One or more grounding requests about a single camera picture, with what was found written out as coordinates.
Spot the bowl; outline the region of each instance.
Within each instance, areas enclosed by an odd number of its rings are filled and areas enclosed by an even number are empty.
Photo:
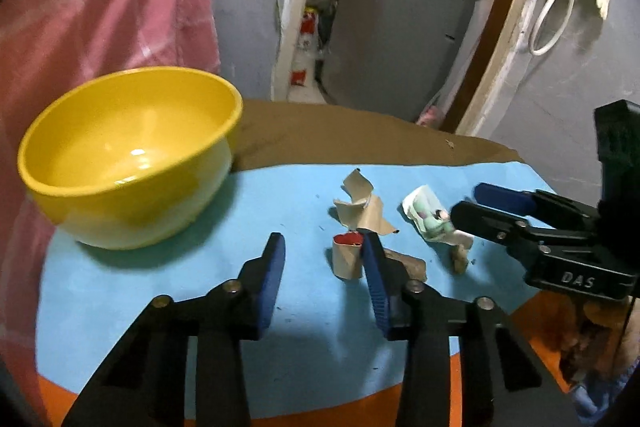
[[[93,247],[127,250],[195,220],[229,172],[242,98],[175,67],[96,78],[33,121],[18,171],[43,213]]]

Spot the blue fabric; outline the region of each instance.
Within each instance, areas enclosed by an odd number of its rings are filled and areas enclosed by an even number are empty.
[[[36,332],[41,375],[78,393],[126,328],[158,294],[176,300],[204,295],[260,255],[270,232],[287,241],[287,260],[271,328],[242,345],[253,417],[272,417],[347,403],[399,383],[404,343],[376,329],[366,281],[343,282],[331,272],[332,237],[345,229],[332,217],[353,166],[279,166],[229,176],[188,229],[136,251],[105,251],[58,230],[42,273]],[[401,201],[428,184],[450,208],[480,182],[515,190],[550,190],[521,163],[465,167],[362,166],[400,230],[382,237],[388,248],[427,261],[428,283],[443,295],[471,301],[487,295],[507,312],[534,295],[522,266],[504,248],[476,240],[474,261],[453,276],[448,247],[426,244],[401,214]],[[456,343],[452,349],[457,351]],[[187,417],[193,418],[193,365]]]
[[[627,371],[615,380],[602,380],[597,373],[590,373],[580,385],[570,391],[575,410],[583,425],[593,426],[604,416],[609,406],[626,386],[638,362],[636,360]]]

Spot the metal bolt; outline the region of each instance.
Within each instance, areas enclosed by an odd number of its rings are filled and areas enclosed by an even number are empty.
[[[154,297],[151,301],[151,305],[154,308],[164,308],[171,304],[171,297],[169,295],[159,295],[158,297]]]
[[[420,293],[424,290],[424,283],[416,279],[411,279],[410,281],[406,282],[404,287],[411,293]]]
[[[242,289],[242,283],[238,279],[229,279],[222,283],[222,289],[227,293],[238,293]]]
[[[489,297],[481,297],[476,301],[476,304],[480,309],[483,310],[493,310],[495,307],[495,302],[493,302]]]

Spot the pink fabric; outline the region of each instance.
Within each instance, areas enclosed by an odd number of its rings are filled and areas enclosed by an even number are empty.
[[[69,89],[155,64],[218,70],[211,0],[0,2],[0,353],[43,415],[34,336],[53,227],[26,197],[15,167],[18,144],[31,121]]]

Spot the orange surface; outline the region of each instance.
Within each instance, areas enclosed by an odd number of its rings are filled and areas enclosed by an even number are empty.
[[[513,322],[531,343],[546,367],[556,377],[560,387],[567,391],[558,364],[559,345],[568,325],[567,301],[563,296],[540,292],[529,299],[512,315]],[[60,427],[62,420],[76,399],[76,395],[62,389],[44,377],[40,378],[40,392],[53,427]],[[451,417],[450,427],[462,425],[462,388],[460,355],[451,357]],[[262,418],[252,421],[254,427],[394,427],[401,385],[395,385],[354,402],[336,407],[298,414]],[[185,426],[195,427],[193,420]]]

